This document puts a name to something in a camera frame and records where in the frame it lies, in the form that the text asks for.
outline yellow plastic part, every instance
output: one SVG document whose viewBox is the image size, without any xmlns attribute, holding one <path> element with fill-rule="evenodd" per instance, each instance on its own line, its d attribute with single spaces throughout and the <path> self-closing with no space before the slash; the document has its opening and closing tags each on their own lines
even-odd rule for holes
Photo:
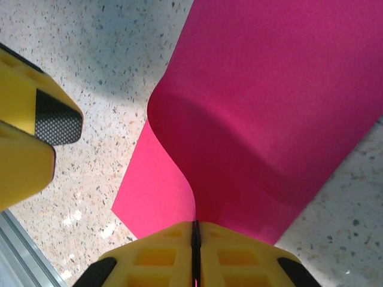
<svg viewBox="0 0 383 287">
<path fill-rule="evenodd" d="M 102 287 L 183 287 L 192 283 L 192 223 L 181 222 L 105 253 L 117 265 Z"/>
<path fill-rule="evenodd" d="M 291 253 L 209 222 L 200 233 L 202 287 L 294 287 L 277 261 L 300 262 Z"/>
<path fill-rule="evenodd" d="M 45 188 L 55 158 L 52 146 L 0 121 L 0 211 Z"/>
<path fill-rule="evenodd" d="M 37 89 L 78 111 L 79 107 L 47 74 L 38 72 L 0 48 L 0 120 L 35 134 Z"/>
</svg>

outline speckled floor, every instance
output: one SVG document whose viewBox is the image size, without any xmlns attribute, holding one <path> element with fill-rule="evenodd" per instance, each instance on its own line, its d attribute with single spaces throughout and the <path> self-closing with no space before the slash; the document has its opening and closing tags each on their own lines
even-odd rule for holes
<svg viewBox="0 0 383 287">
<path fill-rule="evenodd" d="M 37 63 L 85 115 L 53 183 L 11 208 L 61 276 L 134 239 L 110 211 L 192 0 L 0 0 L 0 41 Z M 278 242 L 323 286 L 383 286 L 383 124 Z"/>
</svg>

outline black textured grip pad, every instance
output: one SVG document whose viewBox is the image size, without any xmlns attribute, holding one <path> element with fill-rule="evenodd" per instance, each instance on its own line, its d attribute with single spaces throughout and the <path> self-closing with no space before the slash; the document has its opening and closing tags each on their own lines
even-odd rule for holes
<svg viewBox="0 0 383 287">
<path fill-rule="evenodd" d="M 321 287 L 301 263 L 284 257 L 278 263 L 296 287 Z"/>
<path fill-rule="evenodd" d="M 113 257 L 91 264 L 73 287 L 102 287 L 116 264 L 117 260 Z"/>
<path fill-rule="evenodd" d="M 71 144 L 79 140 L 83 127 L 81 114 L 49 96 L 36 92 L 35 136 L 50 145 Z"/>
</svg>

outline pink foam sheet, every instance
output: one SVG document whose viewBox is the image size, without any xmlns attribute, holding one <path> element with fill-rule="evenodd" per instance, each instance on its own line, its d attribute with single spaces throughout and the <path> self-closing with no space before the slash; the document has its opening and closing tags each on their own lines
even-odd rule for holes
<svg viewBox="0 0 383 287">
<path fill-rule="evenodd" d="M 157 148 L 143 132 L 114 212 L 147 234 L 195 201 L 201 221 L 275 243 L 383 113 L 382 15 L 379 0 L 195 0 L 148 104 Z"/>
</svg>

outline square hole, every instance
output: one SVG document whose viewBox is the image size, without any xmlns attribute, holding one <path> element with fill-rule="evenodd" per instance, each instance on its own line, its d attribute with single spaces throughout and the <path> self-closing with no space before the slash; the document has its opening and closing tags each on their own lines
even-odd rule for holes
<svg viewBox="0 0 383 287">
<path fill-rule="evenodd" d="M 144 247 L 136 257 L 137 266 L 173 266 L 177 250 L 174 248 Z"/>
<path fill-rule="evenodd" d="M 265 275 L 224 274 L 226 287 L 272 287 Z"/>
<path fill-rule="evenodd" d="M 259 265 L 257 257 L 250 248 L 218 249 L 218 260 L 223 266 L 252 266 Z"/>
<path fill-rule="evenodd" d="M 168 287 L 170 279 L 168 274 L 132 274 L 126 287 Z"/>
</svg>

